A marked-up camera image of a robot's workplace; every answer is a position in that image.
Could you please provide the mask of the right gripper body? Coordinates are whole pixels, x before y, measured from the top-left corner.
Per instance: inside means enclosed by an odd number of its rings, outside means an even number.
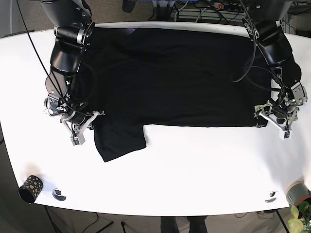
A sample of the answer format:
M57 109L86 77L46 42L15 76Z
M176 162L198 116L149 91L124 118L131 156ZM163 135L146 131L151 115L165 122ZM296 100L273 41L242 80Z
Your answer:
M96 117L102 115L104 115L104 111L93 111L91 116L85 116L73 111L70 115L61 114L60 123L70 132L70 140L73 146L77 146L85 143L84 131L86 129L93 130L93 121Z

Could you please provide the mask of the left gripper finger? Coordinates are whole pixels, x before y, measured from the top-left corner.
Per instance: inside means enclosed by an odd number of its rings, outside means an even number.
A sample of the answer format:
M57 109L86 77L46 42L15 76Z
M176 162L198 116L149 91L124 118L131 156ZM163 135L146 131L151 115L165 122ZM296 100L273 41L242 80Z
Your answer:
M266 127L267 124L268 124L268 120L266 120L262 116L256 116L256 128Z

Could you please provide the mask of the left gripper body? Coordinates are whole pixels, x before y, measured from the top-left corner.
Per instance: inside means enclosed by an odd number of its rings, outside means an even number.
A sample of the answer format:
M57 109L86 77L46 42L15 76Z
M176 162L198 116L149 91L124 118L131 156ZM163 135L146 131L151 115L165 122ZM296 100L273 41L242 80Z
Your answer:
M299 110L298 106L288 105L284 98L278 101L269 98L265 104L254 106L254 118L262 116L268 120L279 130L279 137L285 140L292 137L292 124L298 119Z

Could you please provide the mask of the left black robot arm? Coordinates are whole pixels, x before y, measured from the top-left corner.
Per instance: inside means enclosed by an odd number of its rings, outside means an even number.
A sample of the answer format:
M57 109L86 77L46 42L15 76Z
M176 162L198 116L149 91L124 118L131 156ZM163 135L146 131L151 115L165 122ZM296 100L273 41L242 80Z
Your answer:
M281 139L291 138L291 125L297 120L299 107L308 101L307 91L301 84L301 68L294 60L292 47L281 27L292 1L241 0L239 3L253 51L260 50L269 67L267 72L280 87L269 88L270 92L278 92L278 99L255 106L254 116L276 126Z

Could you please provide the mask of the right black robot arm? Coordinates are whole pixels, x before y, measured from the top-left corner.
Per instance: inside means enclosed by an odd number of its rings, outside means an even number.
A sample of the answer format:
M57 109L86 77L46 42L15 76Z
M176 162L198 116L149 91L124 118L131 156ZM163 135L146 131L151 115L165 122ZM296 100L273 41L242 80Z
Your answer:
M89 110L86 97L77 98L77 75L84 53L90 46L95 27L92 12L84 0L41 0L41 7L54 24L55 45L50 58L50 70L45 87L48 96L44 101L45 112L59 116L70 133L73 145L85 142L84 131L102 111Z

